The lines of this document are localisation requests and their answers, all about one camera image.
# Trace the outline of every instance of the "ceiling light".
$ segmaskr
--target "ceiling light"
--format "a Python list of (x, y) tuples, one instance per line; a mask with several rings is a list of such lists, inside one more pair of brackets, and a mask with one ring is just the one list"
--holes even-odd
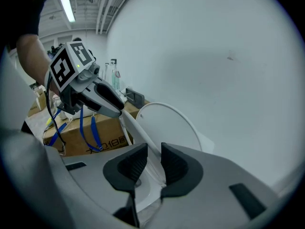
[(63, 6), (63, 9), (65, 10), (68, 20), (70, 22), (75, 22), (70, 0), (61, 0), (61, 3)]

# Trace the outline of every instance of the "black cable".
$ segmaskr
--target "black cable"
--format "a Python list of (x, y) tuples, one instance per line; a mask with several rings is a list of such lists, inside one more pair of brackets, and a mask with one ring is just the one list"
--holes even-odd
[(52, 118), (53, 124), (54, 124), (54, 126), (55, 126), (55, 130), (56, 130), (56, 132), (57, 132), (58, 137), (60, 138), (60, 140), (62, 141), (62, 143), (66, 146), (66, 142), (65, 142), (65, 141), (63, 140), (63, 138), (61, 137), (61, 134), (60, 134), (60, 132), (59, 132), (59, 130), (58, 130), (57, 124), (56, 124), (56, 122), (55, 122), (55, 119), (54, 119), (54, 117), (53, 117), (53, 115), (52, 115), (51, 108), (50, 108), (50, 102), (49, 102), (49, 89), (50, 89), (51, 80), (52, 80), (52, 75), (49, 74), (48, 83), (47, 83), (47, 89), (46, 89), (47, 109), (48, 109), (49, 114), (51, 115), (51, 118)]

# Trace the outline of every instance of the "toilet lid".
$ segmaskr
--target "toilet lid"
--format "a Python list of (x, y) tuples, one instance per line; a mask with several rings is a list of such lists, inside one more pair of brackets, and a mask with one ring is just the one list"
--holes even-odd
[(145, 105), (136, 121), (154, 144), (161, 149), (161, 143), (181, 145), (202, 151), (199, 133), (191, 121), (176, 108), (164, 103)]

